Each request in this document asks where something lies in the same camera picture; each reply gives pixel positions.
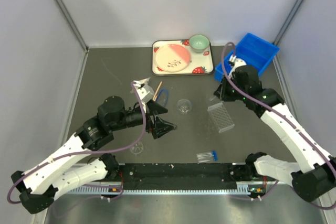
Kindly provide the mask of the clear test tube rack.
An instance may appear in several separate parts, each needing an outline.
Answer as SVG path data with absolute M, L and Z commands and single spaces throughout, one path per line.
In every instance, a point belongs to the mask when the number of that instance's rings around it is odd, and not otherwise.
M 219 133 L 231 130 L 235 126 L 222 102 L 209 106 L 207 111 Z

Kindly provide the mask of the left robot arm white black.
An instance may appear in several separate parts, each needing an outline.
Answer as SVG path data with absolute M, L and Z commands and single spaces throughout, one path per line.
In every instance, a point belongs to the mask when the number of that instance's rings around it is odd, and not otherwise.
M 115 131 L 141 125 L 154 139 L 177 128 L 160 118 L 167 108 L 149 100 L 148 110 L 138 104 L 126 109 L 118 96 L 105 99 L 96 116 L 85 121 L 68 141 L 47 159 L 25 172 L 11 175 L 19 191 L 19 202 L 30 213 L 37 214 L 48 208 L 65 193 L 95 180 L 114 180 L 119 174 L 119 164 L 111 153 L 101 154 L 92 163 L 79 169 L 71 166 L 83 158 L 99 153 L 113 139 Z

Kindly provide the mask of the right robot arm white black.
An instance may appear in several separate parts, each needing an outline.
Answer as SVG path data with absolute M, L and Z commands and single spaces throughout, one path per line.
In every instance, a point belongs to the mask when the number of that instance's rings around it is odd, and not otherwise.
M 224 102 L 242 101 L 295 158 L 291 163 L 263 152 L 250 154 L 245 166 L 248 178 L 274 178 L 289 185 L 306 202 L 335 189 L 335 157 L 309 136 L 274 89 L 263 88 L 253 66 L 240 66 L 231 75 L 224 74 L 214 94 Z

